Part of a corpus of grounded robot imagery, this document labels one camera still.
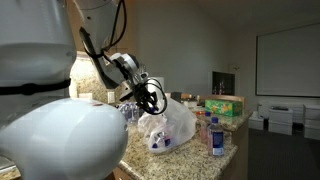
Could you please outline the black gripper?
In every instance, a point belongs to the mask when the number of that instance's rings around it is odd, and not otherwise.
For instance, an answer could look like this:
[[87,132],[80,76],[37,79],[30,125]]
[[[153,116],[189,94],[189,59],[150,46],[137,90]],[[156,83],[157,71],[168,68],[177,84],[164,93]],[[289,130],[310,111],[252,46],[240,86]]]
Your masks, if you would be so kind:
[[148,113],[160,112],[163,110],[163,96],[160,91],[150,93],[147,88],[148,73],[135,73],[133,76],[133,94],[136,101],[143,104],[143,109]]

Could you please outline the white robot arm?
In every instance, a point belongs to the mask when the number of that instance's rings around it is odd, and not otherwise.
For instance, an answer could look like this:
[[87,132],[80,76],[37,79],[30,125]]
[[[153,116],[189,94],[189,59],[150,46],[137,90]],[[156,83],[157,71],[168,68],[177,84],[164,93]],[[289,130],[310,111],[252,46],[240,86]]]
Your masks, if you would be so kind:
[[[73,0],[79,35],[105,87],[127,84],[125,99],[163,113],[162,90],[131,54],[107,51],[119,41],[125,0]],[[0,0],[0,155],[23,180],[104,180],[128,142],[127,121],[114,106],[69,94],[77,50],[66,0]]]

